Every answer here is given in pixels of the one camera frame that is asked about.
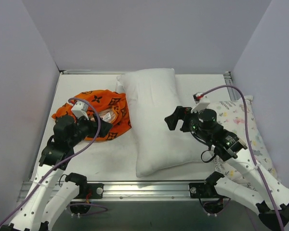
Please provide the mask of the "orange black-patterned pillowcase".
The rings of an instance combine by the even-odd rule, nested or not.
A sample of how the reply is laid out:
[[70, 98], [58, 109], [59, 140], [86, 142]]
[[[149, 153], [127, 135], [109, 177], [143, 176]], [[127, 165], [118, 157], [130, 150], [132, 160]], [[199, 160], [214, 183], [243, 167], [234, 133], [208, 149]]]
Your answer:
[[[128, 103], [125, 93], [117, 93], [110, 90], [91, 90], [81, 92], [73, 98], [86, 100], [96, 109], [103, 121], [112, 124], [112, 128], [106, 136], [97, 137], [95, 142], [112, 141], [131, 129]], [[64, 105], [59, 107], [52, 115], [55, 122], [57, 122], [58, 118], [65, 115], [72, 116], [76, 122], [77, 117], [72, 112], [72, 107], [75, 102], [76, 100], [68, 100]], [[88, 107], [86, 114], [89, 119], [92, 119], [93, 123], [95, 123], [94, 110]]]

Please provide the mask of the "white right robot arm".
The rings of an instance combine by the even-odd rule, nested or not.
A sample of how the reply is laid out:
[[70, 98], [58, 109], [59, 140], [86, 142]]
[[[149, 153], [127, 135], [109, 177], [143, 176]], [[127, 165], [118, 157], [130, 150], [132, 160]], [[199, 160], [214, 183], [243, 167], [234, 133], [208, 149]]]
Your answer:
[[190, 107], [176, 107], [165, 122], [175, 130], [183, 121], [182, 132], [190, 132], [205, 142], [214, 156], [235, 168], [252, 186], [245, 187], [215, 171], [205, 179], [204, 191], [210, 197], [227, 197], [252, 210], [272, 231], [282, 231], [289, 222], [289, 189], [271, 175], [260, 162], [253, 160], [251, 150], [235, 133], [217, 122], [212, 109], [193, 113]]

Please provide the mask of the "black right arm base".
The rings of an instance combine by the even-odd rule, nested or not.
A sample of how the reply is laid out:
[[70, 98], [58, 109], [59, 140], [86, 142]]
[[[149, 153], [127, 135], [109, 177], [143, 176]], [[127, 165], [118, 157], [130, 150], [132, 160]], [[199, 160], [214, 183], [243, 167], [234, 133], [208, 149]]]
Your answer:
[[189, 194], [194, 199], [220, 198], [214, 186], [204, 182], [192, 182], [188, 184]]

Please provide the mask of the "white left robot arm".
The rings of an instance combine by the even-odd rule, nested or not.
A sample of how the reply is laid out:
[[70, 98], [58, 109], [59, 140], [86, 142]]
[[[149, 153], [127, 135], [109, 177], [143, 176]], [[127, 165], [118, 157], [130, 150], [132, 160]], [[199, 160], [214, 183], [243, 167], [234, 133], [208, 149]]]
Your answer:
[[55, 195], [52, 192], [69, 161], [76, 156], [74, 147], [88, 136], [104, 138], [113, 127], [99, 116], [94, 119], [84, 115], [78, 119], [70, 115], [57, 118], [27, 196], [8, 215], [11, 222], [0, 224], [0, 231], [49, 231], [75, 197], [87, 194], [87, 178], [78, 173], [68, 174], [60, 190]]

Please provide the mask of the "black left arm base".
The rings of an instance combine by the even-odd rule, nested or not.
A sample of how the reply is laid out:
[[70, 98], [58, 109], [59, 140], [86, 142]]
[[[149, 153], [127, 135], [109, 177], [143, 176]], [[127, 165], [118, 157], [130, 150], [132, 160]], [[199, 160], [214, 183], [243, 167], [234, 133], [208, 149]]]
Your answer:
[[75, 199], [102, 199], [104, 192], [103, 183], [87, 183], [79, 187], [79, 193]]

